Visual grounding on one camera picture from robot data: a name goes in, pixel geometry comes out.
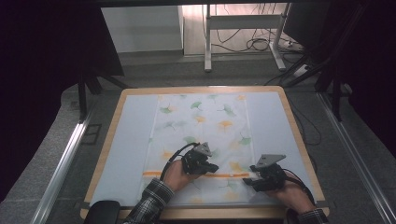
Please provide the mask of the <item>person's left hand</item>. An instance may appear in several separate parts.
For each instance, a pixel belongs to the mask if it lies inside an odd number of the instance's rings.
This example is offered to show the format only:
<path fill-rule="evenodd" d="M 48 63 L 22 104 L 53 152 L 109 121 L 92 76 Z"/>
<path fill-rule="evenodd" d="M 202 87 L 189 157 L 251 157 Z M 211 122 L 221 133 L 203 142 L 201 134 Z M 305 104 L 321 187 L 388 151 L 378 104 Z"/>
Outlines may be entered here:
<path fill-rule="evenodd" d="M 183 171 L 182 161 L 173 161 L 165 172 L 163 183 L 173 192 L 184 189 L 191 181 L 199 175 L 188 175 Z"/>

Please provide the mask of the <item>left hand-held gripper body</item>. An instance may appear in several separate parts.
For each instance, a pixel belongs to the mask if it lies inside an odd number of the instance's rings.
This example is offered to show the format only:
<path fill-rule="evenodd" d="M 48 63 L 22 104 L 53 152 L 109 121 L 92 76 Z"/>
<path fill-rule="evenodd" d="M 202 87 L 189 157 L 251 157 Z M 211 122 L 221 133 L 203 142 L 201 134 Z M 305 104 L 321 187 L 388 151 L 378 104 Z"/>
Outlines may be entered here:
<path fill-rule="evenodd" d="M 212 164 L 207 161 L 211 156 L 208 143 L 199 144 L 182 157 L 183 171 L 188 175 L 204 175 L 212 172 Z"/>

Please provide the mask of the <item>person's right hand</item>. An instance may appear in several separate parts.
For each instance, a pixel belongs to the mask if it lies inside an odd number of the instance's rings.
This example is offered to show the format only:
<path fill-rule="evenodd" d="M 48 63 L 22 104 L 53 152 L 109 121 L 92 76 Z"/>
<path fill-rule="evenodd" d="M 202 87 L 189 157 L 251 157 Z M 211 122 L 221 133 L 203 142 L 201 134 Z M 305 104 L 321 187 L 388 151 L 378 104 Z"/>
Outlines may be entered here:
<path fill-rule="evenodd" d="M 280 200 L 289 209 L 298 215 L 311 212 L 316 209 L 308 195 L 296 183 L 287 180 L 282 189 L 268 190 L 266 194 Z"/>

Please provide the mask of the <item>black curtain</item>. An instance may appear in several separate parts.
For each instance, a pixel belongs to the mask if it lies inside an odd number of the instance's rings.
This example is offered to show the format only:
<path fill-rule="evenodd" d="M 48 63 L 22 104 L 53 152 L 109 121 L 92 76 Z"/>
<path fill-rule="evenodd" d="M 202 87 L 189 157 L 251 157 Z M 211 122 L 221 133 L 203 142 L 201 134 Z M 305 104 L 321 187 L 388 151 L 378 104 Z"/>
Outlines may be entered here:
<path fill-rule="evenodd" d="M 121 76 L 98 6 L 0 0 L 0 202 L 45 138 L 61 95 L 83 76 Z"/>
<path fill-rule="evenodd" d="M 396 0 L 333 0 L 329 17 L 364 9 L 343 47 L 338 69 L 349 103 L 396 157 Z"/>

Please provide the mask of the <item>white power strip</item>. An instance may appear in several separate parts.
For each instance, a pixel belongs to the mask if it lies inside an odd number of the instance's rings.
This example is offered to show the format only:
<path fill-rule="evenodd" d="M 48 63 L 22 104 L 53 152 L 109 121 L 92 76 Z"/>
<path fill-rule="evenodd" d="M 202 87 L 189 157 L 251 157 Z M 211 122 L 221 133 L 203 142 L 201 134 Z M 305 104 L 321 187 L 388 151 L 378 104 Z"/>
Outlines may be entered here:
<path fill-rule="evenodd" d="M 303 50 L 304 49 L 304 47 L 302 45 L 300 45 L 298 42 L 294 42 L 292 40 L 281 39 L 279 41 L 279 46 L 284 49 L 289 49 L 289 50 Z"/>
<path fill-rule="evenodd" d="M 307 64 L 303 64 L 300 68 L 298 68 L 295 72 L 294 72 L 294 76 L 295 77 L 299 77 L 301 75 L 303 75 L 305 72 L 307 72 L 308 70 L 310 70 L 311 67 Z"/>

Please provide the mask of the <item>dark floor plate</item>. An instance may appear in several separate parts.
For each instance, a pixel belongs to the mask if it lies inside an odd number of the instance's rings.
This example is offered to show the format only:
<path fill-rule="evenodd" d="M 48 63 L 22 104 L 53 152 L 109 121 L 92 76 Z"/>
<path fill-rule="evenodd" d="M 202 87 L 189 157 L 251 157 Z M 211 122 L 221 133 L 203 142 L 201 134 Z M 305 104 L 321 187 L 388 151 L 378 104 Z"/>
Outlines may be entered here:
<path fill-rule="evenodd" d="M 81 144 L 88 146 L 95 145 L 99 137 L 101 128 L 101 124 L 90 124 L 83 135 Z"/>

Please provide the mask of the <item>dark monitor panel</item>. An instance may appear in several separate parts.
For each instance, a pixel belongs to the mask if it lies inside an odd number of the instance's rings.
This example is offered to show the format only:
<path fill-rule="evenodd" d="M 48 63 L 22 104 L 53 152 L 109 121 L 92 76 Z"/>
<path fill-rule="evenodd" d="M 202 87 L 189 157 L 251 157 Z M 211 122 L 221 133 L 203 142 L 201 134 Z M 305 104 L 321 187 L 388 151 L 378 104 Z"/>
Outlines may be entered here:
<path fill-rule="evenodd" d="M 283 33 L 307 49 L 319 43 L 329 2 L 292 3 Z"/>

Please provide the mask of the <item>white leaf-print cloth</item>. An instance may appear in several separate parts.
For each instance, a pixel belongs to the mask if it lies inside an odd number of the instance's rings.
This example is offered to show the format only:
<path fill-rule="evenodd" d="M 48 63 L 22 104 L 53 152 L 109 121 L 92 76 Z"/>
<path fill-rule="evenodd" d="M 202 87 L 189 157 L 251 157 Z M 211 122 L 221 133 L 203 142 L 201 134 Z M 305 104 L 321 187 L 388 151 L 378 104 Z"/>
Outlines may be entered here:
<path fill-rule="evenodd" d="M 208 161 L 219 169 L 176 193 L 173 206 L 249 203 L 243 180 L 254 163 L 247 97 L 237 94 L 163 94 L 158 97 L 141 187 L 161 175 L 177 150 L 207 142 Z"/>

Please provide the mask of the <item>black rounded object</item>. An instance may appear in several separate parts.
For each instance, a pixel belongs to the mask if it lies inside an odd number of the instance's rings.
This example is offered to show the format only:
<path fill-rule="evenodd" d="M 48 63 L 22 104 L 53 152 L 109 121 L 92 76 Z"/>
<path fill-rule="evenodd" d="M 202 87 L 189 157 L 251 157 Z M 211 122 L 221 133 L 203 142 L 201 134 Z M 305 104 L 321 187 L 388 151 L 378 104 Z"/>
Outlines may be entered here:
<path fill-rule="evenodd" d="M 99 201 L 92 205 L 83 224 L 117 224 L 120 203 Z"/>

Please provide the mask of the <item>black metal stand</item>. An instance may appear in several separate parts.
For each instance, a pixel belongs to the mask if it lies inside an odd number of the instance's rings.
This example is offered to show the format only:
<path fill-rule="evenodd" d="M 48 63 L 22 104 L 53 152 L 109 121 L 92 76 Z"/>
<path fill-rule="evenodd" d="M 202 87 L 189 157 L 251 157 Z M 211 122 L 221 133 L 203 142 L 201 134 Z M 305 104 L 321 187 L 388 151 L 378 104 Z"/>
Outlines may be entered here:
<path fill-rule="evenodd" d="M 78 102 L 79 102 L 80 123 L 83 123 L 88 117 L 86 89 L 89 89 L 89 91 L 92 94 L 100 94 L 102 91 L 102 86 L 98 80 L 99 77 L 114 84 L 115 86 L 121 88 L 122 90 L 129 89 L 129 86 L 127 84 L 101 71 L 94 70 L 93 72 L 90 73 L 80 74 L 78 80 Z"/>
<path fill-rule="evenodd" d="M 342 74 L 338 71 L 336 63 L 327 63 L 315 84 L 316 92 L 325 92 L 329 88 L 332 88 L 332 114 L 338 121 L 341 121 L 340 101 L 341 97 L 346 96 L 346 94 L 342 92 Z"/>

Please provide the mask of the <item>white cabinet panel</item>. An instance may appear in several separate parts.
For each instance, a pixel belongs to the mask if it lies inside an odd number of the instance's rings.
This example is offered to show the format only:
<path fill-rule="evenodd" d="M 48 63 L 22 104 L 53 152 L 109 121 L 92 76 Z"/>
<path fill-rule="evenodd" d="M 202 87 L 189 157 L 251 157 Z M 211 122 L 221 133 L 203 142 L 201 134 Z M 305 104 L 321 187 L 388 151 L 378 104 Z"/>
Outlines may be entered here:
<path fill-rule="evenodd" d="M 183 49 L 181 7 L 102 7 L 101 10 L 118 53 Z"/>

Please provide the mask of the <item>white metal desk frame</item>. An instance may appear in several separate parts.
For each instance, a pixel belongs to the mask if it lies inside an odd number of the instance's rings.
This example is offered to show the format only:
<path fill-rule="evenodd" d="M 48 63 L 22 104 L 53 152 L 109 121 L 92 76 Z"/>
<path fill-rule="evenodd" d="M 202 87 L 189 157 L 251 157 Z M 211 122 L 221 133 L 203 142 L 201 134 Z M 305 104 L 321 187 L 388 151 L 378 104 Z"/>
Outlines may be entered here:
<path fill-rule="evenodd" d="M 211 31 L 232 29 L 275 29 L 275 38 L 269 41 L 269 48 L 278 69 L 285 71 L 286 65 L 279 53 L 278 44 L 289 9 L 290 3 L 287 3 L 281 14 L 212 16 L 210 5 L 207 5 L 205 16 L 205 71 L 210 72 L 212 70 Z"/>

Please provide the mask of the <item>aluminium floor rail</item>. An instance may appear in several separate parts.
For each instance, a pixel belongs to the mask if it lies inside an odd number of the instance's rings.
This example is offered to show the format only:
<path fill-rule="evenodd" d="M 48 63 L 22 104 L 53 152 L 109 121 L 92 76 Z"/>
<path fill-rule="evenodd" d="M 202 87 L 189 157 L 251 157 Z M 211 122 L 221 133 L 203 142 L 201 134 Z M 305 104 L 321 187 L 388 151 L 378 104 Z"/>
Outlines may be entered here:
<path fill-rule="evenodd" d="M 56 198 L 62 188 L 67 176 L 68 170 L 78 150 L 78 146 L 84 133 L 87 130 L 92 117 L 92 109 L 90 108 L 82 119 L 80 119 L 69 138 L 64 153 L 60 158 L 58 165 L 49 181 L 49 184 L 34 212 L 30 224 L 45 224 Z"/>
<path fill-rule="evenodd" d="M 363 161 L 361 154 L 352 141 L 342 121 L 334 115 L 331 109 L 331 102 L 325 93 L 319 92 L 317 94 L 335 132 L 339 136 L 343 147 L 350 158 L 355 170 L 357 171 L 363 186 L 366 188 L 371 200 L 373 201 L 376 210 L 382 217 L 385 224 L 396 224 L 396 213 L 391 208 L 389 200 L 385 196 L 383 190 L 377 184 L 374 176 L 369 171 L 366 163 Z"/>

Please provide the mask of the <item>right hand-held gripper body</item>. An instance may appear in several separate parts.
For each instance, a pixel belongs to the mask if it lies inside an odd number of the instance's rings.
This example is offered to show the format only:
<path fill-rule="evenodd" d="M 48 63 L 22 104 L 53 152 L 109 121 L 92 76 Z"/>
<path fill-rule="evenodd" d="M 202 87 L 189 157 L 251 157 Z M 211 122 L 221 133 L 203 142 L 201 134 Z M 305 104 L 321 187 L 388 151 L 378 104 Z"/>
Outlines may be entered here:
<path fill-rule="evenodd" d="M 286 181 L 286 174 L 277 164 L 278 161 L 285 159 L 285 155 L 262 154 L 255 164 L 261 179 L 259 185 L 254 189 L 256 191 L 267 191 L 282 189 Z"/>

